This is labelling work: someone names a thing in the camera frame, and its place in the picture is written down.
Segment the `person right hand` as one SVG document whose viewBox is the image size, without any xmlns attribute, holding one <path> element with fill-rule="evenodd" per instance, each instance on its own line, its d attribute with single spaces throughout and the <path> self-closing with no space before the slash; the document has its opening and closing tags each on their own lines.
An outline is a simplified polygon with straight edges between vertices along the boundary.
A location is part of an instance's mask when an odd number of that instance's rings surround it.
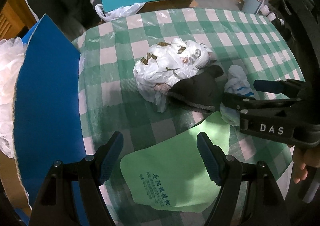
<svg viewBox="0 0 320 226">
<path fill-rule="evenodd" d="M 307 166 L 319 168 L 320 154 L 319 147 L 308 148 L 303 152 L 295 146 L 292 156 L 294 163 L 292 170 L 292 179 L 295 184 L 306 179 L 308 176 Z"/>
</svg>

